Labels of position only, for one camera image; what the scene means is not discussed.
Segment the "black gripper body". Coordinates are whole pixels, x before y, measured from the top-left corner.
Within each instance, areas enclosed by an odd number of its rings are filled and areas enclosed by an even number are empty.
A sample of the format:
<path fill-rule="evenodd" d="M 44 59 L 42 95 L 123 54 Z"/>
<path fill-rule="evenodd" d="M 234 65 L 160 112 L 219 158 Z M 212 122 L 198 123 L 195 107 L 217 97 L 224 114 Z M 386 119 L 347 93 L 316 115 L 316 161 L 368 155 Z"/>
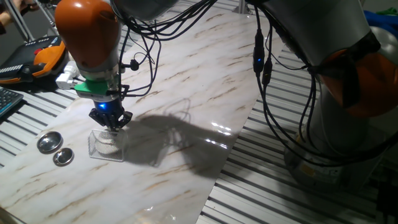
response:
<path fill-rule="evenodd" d="M 94 101 L 94 106 L 94 108 L 96 108 L 100 113 L 107 114 L 108 116 L 115 116 L 118 118 L 124 113 L 124 108 L 120 98 L 107 102 Z"/>

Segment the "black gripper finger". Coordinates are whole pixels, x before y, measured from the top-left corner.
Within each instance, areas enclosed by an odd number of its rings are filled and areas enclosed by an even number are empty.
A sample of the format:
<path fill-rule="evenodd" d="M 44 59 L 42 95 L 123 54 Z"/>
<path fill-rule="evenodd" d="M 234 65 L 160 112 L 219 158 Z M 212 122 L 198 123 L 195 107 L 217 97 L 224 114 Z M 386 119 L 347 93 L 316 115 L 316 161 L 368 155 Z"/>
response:
<path fill-rule="evenodd" d="M 112 129 L 117 130 L 125 127 L 132 119 L 133 114 L 129 111 L 125 111 L 118 118 L 113 116 L 113 127 Z"/>
<path fill-rule="evenodd" d="M 106 126 L 108 129 L 114 129 L 111 119 L 107 114 L 100 113 L 96 108 L 93 108 L 89 117 L 96 121 L 101 126 Z"/>

